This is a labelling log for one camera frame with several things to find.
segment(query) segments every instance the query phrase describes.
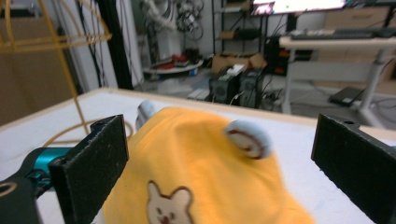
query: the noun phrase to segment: desk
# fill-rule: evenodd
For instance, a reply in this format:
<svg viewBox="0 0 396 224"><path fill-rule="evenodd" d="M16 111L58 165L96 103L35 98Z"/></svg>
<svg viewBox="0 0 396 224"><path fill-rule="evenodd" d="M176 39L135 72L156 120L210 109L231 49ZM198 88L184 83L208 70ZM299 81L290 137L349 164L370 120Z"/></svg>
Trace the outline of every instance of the desk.
<svg viewBox="0 0 396 224"><path fill-rule="evenodd" d="M315 119L236 106L198 103L134 91L101 89L79 97L86 119L123 114L125 120L132 124L137 116L138 105L146 99L150 99L156 109L169 105L183 106L209 111L231 120L244 119L259 124L272 139L273 151L278 157L287 188L317 223L373 223L311 161L316 130ZM77 110L70 100L0 127L0 180L19 169L22 160L31 150L41 147L53 135L77 123ZM388 145L396 145L396 132L369 127L362 129ZM85 133L78 130L70 133L68 137L84 136ZM44 223L63 223L54 192L47 192L41 196L38 199L38 208Z"/></svg>
<svg viewBox="0 0 396 224"><path fill-rule="evenodd" d="M358 110L371 125L384 128L383 124L372 114L369 106L385 65L385 58L391 50L396 49L396 37L359 40L291 40L289 36L283 36L279 40L279 45L290 50L285 98L282 104L284 113L291 113L290 84L294 79L364 81L367 87ZM373 63L295 62L297 49L376 49L379 52Z"/></svg>

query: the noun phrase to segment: computer tower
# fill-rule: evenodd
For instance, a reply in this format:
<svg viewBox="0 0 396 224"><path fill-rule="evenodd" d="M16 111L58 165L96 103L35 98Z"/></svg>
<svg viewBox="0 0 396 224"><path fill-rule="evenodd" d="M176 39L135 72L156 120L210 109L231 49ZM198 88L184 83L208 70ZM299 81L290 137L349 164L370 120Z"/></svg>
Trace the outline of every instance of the computer tower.
<svg viewBox="0 0 396 224"><path fill-rule="evenodd" d="M209 79L209 100L221 104L237 105L237 99L233 99L239 90L239 76L227 74Z"/></svg>
<svg viewBox="0 0 396 224"><path fill-rule="evenodd" d="M262 81L264 73L262 69L245 71L239 79L239 105L249 108L258 108L262 101Z"/></svg>

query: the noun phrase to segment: electronic equipment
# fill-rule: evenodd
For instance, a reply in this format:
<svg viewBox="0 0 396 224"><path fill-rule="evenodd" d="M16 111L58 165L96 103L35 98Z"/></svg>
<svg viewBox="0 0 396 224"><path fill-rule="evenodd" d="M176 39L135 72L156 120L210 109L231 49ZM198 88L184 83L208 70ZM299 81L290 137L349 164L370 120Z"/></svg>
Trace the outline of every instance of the electronic equipment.
<svg viewBox="0 0 396 224"><path fill-rule="evenodd" d="M342 8L347 0L252 0L250 14L252 16L299 13Z"/></svg>
<svg viewBox="0 0 396 224"><path fill-rule="evenodd" d="M331 95L329 97L329 102L338 105L351 106L353 102L361 100L363 92L364 90L346 87L336 94Z"/></svg>
<svg viewBox="0 0 396 224"><path fill-rule="evenodd" d="M209 99L215 103L229 105L238 104L238 99L234 99L239 92L239 76L230 76L222 72L219 77L212 77L209 79Z"/></svg>
<svg viewBox="0 0 396 224"><path fill-rule="evenodd" d="M371 39L391 38L396 35L396 28L343 28L336 30L293 31L292 40L332 40L332 39Z"/></svg>
<svg viewBox="0 0 396 224"><path fill-rule="evenodd" d="M245 71L239 79L239 105L249 108L258 108L262 101L263 69Z"/></svg>

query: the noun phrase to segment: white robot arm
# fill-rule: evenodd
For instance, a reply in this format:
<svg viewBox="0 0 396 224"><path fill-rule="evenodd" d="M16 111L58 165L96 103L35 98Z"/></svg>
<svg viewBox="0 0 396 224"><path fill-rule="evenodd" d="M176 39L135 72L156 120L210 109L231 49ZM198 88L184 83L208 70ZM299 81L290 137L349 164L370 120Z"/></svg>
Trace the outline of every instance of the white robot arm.
<svg viewBox="0 0 396 224"><path fill-rule="evenodd" d="M144 12L146 12L147 17L149 17L151 20L158 23L162 27L165 27L169 30L176 30L177 27L176 27L174 21L172 19L169 20L167 18L164 18L160 14L160 10L155 5L154 0L141 0L140 3L142 5L142 9L144 10Z"/></svg>

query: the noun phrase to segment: black pole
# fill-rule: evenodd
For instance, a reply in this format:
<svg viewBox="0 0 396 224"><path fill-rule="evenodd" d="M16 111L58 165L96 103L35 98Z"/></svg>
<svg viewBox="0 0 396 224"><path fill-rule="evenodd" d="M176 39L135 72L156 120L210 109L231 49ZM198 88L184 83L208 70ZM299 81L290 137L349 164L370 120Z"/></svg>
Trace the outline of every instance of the black pole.
<svg viewBox="0 0 396 224"><path fill-rule="evenodd" d="M119 16L115 0L96 0L100 14L112 34L107 41L110 50L111 61L113 62L117 84L120 89L133 90L132 76L129 70L128 59L125 53L122 31L120 28Z"/></svg>

